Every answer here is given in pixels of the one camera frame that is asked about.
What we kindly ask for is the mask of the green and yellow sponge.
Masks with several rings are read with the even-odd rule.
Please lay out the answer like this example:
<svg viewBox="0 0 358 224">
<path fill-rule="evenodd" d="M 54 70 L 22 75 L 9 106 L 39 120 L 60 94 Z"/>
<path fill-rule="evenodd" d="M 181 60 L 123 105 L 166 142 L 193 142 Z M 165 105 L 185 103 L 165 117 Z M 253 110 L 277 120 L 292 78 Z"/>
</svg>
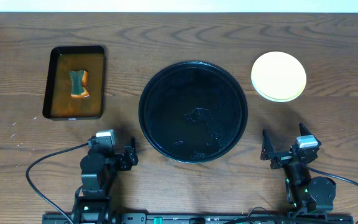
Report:
<svg viewBox="0 0 358 224">
<path fill-rule="evenodd" d="M 70 71 L 71 97 L 86 98 L 90 95 L 87 89 L 88 72 L 86 70 Z"/>
</svg>

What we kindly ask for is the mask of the light green plate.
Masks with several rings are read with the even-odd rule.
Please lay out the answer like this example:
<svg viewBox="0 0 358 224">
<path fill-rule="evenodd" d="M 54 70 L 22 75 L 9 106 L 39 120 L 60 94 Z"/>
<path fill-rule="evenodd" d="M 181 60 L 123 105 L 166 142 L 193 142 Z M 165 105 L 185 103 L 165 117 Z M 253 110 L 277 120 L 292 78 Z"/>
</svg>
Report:
<svg viewBox="0 0 358 224">
<path fill-rule="evenodd" d="M 267 95 L 263 91 L 257 90 L 257 93 L 260 96 L 262 96 L 263 98 L 270 100 L 270 101 L 278 102 L 278 103 L 292 101 L 292 100 L 298 98 L 302 94 L 302 92 L 303 92 L 303 90 L 290 91 L 289 93 L 284 91 L 284 95 L 282 95 L 280 91 L 273 91 L 272 93 L 268 93 L 268 95 Z"/>
</svg>

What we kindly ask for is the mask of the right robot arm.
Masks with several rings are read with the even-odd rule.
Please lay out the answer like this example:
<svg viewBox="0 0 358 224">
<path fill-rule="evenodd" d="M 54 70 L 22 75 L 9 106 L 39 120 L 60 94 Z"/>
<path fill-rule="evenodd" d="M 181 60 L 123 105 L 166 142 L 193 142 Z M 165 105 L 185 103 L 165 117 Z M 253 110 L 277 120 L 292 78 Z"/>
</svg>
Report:
<svg viewBox="0 0 358 224">
<path fill-rule="evenodd" d="M 336 183 L 327 177 L 312 177 L 306 165 L 318 158 L 321 142 L 315 138 L 303 123 L 299 124 L 300 136 L 289 151 L 277 152 L 266 130 L 262 131 L 260 159 L 270 161 L 271 169 L 283 169 L 286 181 L 288 203 L 294 209 L 287 217 L 326 216 L 333 210 Z"/>
</svg>

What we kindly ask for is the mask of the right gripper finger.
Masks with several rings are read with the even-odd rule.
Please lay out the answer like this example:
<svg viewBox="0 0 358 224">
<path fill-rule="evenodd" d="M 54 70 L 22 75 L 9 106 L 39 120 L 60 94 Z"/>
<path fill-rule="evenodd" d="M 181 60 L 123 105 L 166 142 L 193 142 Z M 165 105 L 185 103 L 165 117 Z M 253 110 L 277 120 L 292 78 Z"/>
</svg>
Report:
<svg viewBox="0 0 358 224">
<path fill-rule="evenodd" d="M 300 129 L 301 136 L 311 135 L 311 132 L 306 128 L 306 126 L 303 123 L 299 123 L 299 129 Z"/>
<path fill-rule="evenodd" d="M 274 156 L 275 156 L 274 147 L 272 145 L 272 142 L 269 138 L 267 131 L 264 129 L 262 131 L 262 150 L 261 150 L 260 159 L 263 161 L 270 160 L 273 159 Z"/>
</svg>

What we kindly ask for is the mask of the yellow plate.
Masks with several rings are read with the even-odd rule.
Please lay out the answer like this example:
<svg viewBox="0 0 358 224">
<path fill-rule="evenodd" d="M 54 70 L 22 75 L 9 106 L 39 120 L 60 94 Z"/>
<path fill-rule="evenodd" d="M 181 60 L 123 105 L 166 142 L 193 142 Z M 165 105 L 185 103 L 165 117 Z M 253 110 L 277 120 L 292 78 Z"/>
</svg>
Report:
<svg viewBox="0 0 358 224">
<path fill-rule="evenodd" d="M 254 62 L 251 73 L 251 82 L 255 90 L 263 91 L 268 95 L 273 91 L 303 90 L 306 87 L 306 71 L 301 62 L 285 52 L 267 52 Z"/>
</svg>

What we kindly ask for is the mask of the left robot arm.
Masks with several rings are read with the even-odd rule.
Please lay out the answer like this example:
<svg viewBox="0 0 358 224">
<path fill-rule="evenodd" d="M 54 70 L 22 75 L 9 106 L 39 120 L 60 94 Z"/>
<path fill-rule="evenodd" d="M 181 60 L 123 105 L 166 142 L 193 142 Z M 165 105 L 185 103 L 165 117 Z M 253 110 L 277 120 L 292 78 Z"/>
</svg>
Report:
<svg viewBox="0 0 358 224">
<path fill-rule="evenodd" d="M 114 151 L 110 137 L 93 137 L 88 141 L 88 154 L 80 162 L 82 187 L 76 192 L 71 213 L 73 223 L 121 223 L 121 216 L 112 207 L 111 189 L 119 171 L 137 165 L 135 139 Z"/>
</svg>

